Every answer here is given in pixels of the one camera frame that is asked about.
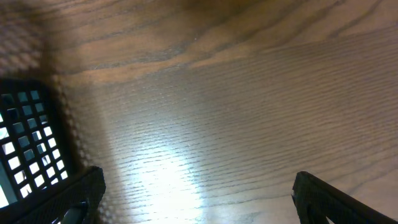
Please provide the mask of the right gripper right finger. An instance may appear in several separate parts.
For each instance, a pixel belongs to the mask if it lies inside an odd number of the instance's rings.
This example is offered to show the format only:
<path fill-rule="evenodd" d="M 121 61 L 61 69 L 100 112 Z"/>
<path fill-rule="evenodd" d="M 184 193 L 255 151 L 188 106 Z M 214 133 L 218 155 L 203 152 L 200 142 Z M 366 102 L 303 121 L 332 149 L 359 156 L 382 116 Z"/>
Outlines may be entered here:
<path fill-rule="evenodd" d="M 296 174 L 292 190 L 292 200 L 301 223 L 397 224 L 397 221 L 305 171 Z"/>

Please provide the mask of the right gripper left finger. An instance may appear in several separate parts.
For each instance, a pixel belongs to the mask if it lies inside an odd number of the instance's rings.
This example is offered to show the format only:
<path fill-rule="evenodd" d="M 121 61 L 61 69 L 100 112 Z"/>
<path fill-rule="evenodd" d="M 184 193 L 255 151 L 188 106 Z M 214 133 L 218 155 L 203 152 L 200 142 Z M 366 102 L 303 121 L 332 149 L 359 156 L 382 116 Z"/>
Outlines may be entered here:
<path fill-rule="evenodd" d="M 1 209 L 1 223 L 92 223 L 106 191 L 103 170 L 79 174 Z"/>

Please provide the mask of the black plastic mesh basket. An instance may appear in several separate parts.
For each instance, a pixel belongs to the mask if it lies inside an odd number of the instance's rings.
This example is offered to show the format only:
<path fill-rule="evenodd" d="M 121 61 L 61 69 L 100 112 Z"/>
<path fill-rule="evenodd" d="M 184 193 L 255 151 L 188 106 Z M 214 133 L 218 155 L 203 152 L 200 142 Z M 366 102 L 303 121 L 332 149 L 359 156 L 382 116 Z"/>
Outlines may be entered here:
<path fill-rule="evenodd" d="M 3 207 L 75 172 L 50 90 L 34 80 L 2 79 L 1 189 L 6 199 Z"/>

